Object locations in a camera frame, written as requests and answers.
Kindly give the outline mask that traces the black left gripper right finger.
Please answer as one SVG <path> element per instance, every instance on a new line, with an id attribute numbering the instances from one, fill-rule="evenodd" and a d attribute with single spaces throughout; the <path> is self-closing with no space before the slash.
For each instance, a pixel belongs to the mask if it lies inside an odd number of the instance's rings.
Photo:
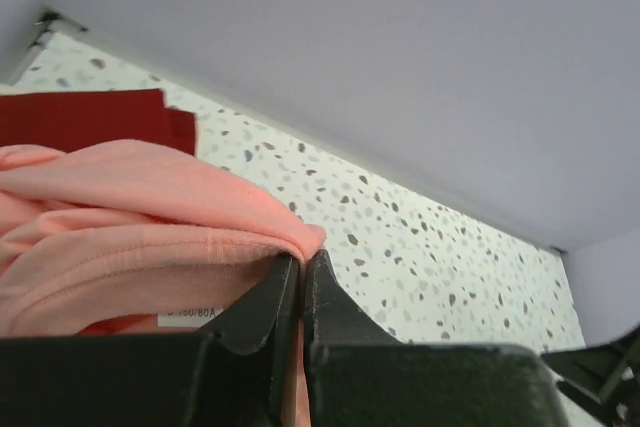
<path id="1" fill-rule="evenodd" d="M 337 280 L 329 253 L 316 253 L 304 283 L 304 374 L 314 426 L 387 426 L 371 375 L 373 351 L 398 346 Z"/>

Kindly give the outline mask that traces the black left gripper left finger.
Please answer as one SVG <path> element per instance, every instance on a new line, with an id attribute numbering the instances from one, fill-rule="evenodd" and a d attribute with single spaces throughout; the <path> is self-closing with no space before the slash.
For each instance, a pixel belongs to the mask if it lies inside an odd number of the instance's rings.
<path id="1" fill-rule="evenodd" d="M 199 426 L 292 426 L 299 262 L 276 257 L 265 277 L 202 327 Z"/>

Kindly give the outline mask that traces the salmon pink t-shirt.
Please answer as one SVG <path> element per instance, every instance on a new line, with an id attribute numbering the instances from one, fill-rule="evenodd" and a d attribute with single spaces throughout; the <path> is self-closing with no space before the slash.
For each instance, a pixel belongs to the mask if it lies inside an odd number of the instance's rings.
<path id="1" fill-rule="evenodd" d="M 325 239 L 262 188 L 160 145 L 3 148 L 2 424 L 199 426 L 209 322 L 157 316 L 226 310 L 281 254 L 300 277 Z M 307 426 L 299 322 L 295 380 L 292 426 Z"/>

